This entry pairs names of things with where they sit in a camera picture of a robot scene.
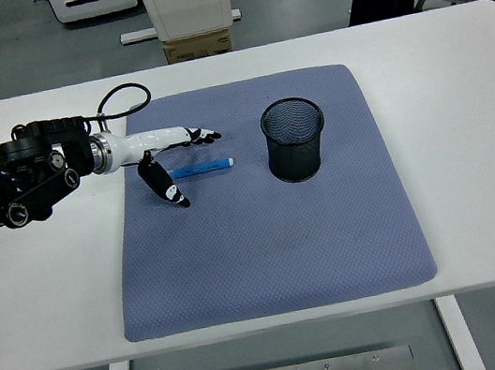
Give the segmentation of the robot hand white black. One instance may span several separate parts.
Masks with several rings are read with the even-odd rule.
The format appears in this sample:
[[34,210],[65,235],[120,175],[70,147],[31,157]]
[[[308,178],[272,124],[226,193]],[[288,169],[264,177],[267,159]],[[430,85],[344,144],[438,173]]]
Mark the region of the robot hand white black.
[[159,152],[176,148],[214,142],[221,134],[211,129],[188,128],[175,126],[158,130],[135,133],[129,136],[107,139],[109,151],[107,155],[108,173],[126,166],[137,166],[142,180],[163,200],[183,206],[190,206],[189,200],[181,193],[170,174],[155,160]]

